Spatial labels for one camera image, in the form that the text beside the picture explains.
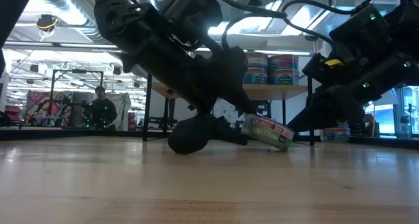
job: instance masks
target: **stack of cans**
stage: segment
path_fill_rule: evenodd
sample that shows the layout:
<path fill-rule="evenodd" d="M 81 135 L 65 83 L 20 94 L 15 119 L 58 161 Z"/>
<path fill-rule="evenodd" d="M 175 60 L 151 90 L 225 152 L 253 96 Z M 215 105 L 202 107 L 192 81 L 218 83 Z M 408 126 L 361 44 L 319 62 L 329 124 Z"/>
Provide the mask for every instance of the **stack of cans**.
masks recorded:
<path fill-rule="evenodd" d="M 290 54 L 268 59 L 268 84 L 298 85 L 299 58 Z"/>
<path fill-rule="evenodd" d="M 244 84 L 268 83 L 268 56 L 260 52 L 246 53 L 247 72 L 244 75 Z"/>

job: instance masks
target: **man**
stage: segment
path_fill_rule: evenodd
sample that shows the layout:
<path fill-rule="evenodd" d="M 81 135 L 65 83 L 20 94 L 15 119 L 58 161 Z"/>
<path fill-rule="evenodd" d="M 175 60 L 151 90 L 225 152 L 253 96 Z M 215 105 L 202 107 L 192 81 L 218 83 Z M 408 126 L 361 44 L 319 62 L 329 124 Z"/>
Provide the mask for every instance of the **man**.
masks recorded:
<path fill-rule="evenodd" d="M 109 125 L 118 116 L 115 105 L 106 98 L 104 87 L 96 87 L 95 93 L 98 98 L 90 104 L 92 122 L 96 125 L 96 128 L 110 128 Z"/>

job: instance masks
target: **glass window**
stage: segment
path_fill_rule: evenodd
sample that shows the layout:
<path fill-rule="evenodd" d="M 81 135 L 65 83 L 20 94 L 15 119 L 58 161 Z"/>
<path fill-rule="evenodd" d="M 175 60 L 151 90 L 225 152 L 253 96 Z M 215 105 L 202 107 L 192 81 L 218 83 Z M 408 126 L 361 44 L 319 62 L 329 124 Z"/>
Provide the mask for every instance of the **glass window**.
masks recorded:
<path fill-rule="evenodd" d="M 403 88 L 403 114 L 410 115 L 412 133 L 419 134 L 418 107 L 419 86 L 406 86 Z"/>
<path fill-rule="evenodd" d="M 368 106 L 365 109 L 365 113 L 370 113 L 373 115 L 374 106 Z M 380 133 L 395 133 L 393 105 L 375 106 L 375 121 L 380 124 Z"/>

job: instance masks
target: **tuna can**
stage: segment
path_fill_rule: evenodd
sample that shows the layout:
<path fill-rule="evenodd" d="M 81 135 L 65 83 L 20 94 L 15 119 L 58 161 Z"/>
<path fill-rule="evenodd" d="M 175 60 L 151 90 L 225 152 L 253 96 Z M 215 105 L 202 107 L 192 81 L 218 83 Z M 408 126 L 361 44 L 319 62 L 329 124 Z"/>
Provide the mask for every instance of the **tuna can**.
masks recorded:
<path fill-rule="evenodd" d="M 294 131 L 288 127 L 258 115 L 246 115 L 242 133 L 284 151 L 288 150 L 294 137 Z"/>
<path fill-rule="evenodd" d="M 269 73 L 268 83 L 297 86 L 299 79 L 299 72 L 297 70 L 280 69 Z"/>
<path fill-rule="evenodd" d="M 268 56 L 260 52 L 247 52 L 246 53 L 247 67 L 268 69 Z"/>
<path fill-rule="evenodd" d="M 268 81 L 266 69 L 248 68 L 243 78 L 244 84 L 266 84 Z"/>
<path fill-rule="evenodd" d="M 268 59 L 268 70 L 275 71 L 279 69 L 299 69 L 299 58 L 291 54 L 282 54 L 272 56 Z"/>

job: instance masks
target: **wooden shelf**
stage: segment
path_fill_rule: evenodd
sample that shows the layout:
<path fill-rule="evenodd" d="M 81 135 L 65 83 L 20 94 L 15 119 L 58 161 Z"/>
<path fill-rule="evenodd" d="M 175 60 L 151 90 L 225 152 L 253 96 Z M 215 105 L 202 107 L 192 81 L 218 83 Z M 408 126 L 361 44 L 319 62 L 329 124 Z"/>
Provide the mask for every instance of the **wooden shelf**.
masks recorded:
<path fill-rule="evenodd" d="M 153 83 L 152 88 L 165 98 L 180 98 L 177 94 L 169 95 L 163 83 Z M 288 100 L 307 92 L 307 86 L 244 84 L 243 88 L 250 100 Z"/>

